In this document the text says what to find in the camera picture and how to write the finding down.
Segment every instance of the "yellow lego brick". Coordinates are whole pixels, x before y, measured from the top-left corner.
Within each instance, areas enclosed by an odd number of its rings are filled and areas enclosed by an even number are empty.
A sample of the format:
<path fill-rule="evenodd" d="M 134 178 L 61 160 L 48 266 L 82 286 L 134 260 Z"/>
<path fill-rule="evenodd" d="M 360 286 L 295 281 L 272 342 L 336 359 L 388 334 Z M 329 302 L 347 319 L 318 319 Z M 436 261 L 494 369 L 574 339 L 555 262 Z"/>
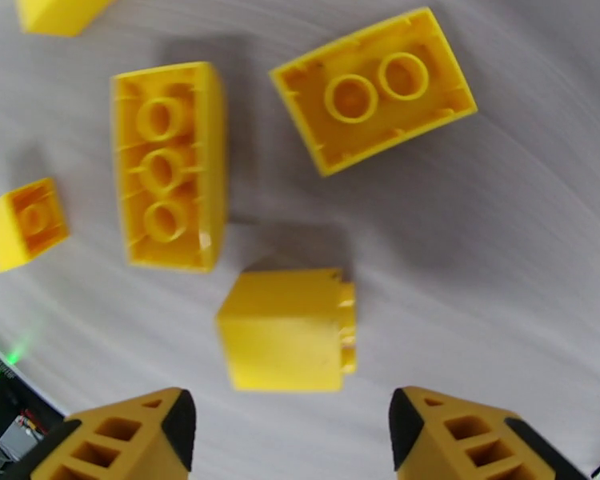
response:
<path fill-rule="evenodd" d="M 406 387 L 394 393 L 389 426 L 398 480 L 585 480 L 508 410 Z"/>
<path fill-rule="evenodd" d="M 25 33 L 77 36 L 114 0 L 17 0 Z"/>
<path fill-rule="evenodd" d="M 68 236 L 51 178 L 0 197 L 0 272 L 27 264 Z"/>
<path fill-rule="evenodd" d="M 195 428 L 191 394 L 178 388 L 73 414 L 45 438 L 60 443 L 39 464 L 25 457 L 14 478 L 186 480 Z M 36 448 L 35 458 L 45 453 Z"/>
<path fill-rule="evenodd" d="M 113 80 L 122 225 L 135 265 L 209 272 L 227 212 L 226 108 L 208 62 Z"/>
<path fill-rule="evenodd" d="M 322 176 L 478 109 L 428 8 L 345 36 L 270 75 Z"/>
<path fill-rule="evenodd" d="M 336 269 L 244 273 L 216 325 L 238 390 L 339 390 L 356 368 L 354 285 Z"/>

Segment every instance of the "white surface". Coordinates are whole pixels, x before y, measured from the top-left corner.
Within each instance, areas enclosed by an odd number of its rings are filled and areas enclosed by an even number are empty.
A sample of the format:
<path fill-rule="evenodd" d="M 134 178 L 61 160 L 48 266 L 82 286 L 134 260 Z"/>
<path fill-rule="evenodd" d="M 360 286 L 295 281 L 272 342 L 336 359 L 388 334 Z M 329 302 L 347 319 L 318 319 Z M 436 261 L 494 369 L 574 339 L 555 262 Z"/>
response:
<path fill-rule="evenodd" d="M 267 71 L 421 5 L 480 113 L 320 179 Z M 230 92 L 226 251 L 208 276 L 128 267 L 108 78 L 195 59 Z M 120 0 L 76 39 L 21 35 L 0 0 L 0 194 L 49 174 L 72 236 L 0 275 L 0 350 L 66 411 L 185 386 L 197 478 L 388 479 L 390 394 L 414 384 L 600 462 L 600 0 Z M 261 258 L 353 275 L 340 394 L 230 389 L 213 317 Z"/>

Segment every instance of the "white table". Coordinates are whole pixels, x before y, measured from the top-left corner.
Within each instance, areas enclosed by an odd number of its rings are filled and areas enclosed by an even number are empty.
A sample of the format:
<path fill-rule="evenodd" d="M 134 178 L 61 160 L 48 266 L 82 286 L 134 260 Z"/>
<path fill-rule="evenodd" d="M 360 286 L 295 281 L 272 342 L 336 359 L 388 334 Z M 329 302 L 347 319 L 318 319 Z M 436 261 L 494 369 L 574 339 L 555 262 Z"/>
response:
<path fill-rule="evenodd" d="M 267 71 L 421 5 L 480 113 L 320 179 Z M 109 77 L 199 59 L 230 93 L 226 250 L 211 275 L 129 267 Z M 64 411 L 184 386 L 197 478 L 388 479 L 390 394 L 414 384 L 600 462 L 600 0 L 120 0 L 75 39 L 20 34 L 0 0 L 0 194 L 47 175 L 72 235 L 0 274 L 0 350 Z M 263 258 L 353 276 L 340 394 L 230 388 L 214 314 Z"/>

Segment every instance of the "yellow plastic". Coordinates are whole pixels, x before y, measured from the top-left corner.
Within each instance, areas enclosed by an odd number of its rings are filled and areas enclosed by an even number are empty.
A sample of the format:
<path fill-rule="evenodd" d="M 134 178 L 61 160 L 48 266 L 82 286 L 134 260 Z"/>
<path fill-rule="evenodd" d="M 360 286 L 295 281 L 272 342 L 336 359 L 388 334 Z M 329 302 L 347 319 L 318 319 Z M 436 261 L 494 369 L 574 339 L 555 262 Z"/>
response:
<path fill-rule="evenodd" d="M 505 424 L 506 418 L 519 418 L 516 413 L 419 387 L 406 387 L 402 392 L 424 425 L 403 463 L 396 465 L 398 480 L 555 478 L 542 457 Z M 410 407 L 395 399 L 390 410 L 394 456 L 396 442 L 404 444 L 414 431 L 413 421 L 398 423 L 410 418 Z"/>
<path fill-rule="evenodd" d="M 51 178 L 0 197 L 0 272 L 27 264 L 68 236 Z"/>
<path fill-rule="evenodd" d="M 478 109 L 428 8 L 327 44 L 271 78 L 322 176 Z"/>
<path fill-rule="evenodd" d="M 118 194 L 131 263 L 209 272 L 227 212 L 226 109 L 208 62 L 113 80 Z"/>
<path fill-rule="evenodd" d="M 339 390 L 355 372 L 354 285 L 337 269 L 244 273 L 216 324 L 237 390 Z"/>
<path fill-rule="evenodd" d="M 82 424 L 31 473 L 31 480 L 186 480 L 162 423 L 181 389 L 73 414 Z M 190 432 L 194 424 L 182 424 Z"/>
<path fill-rule="evenodd" d="M 77 36 L 114 0 L 17 0 L 25 33 Z"/>

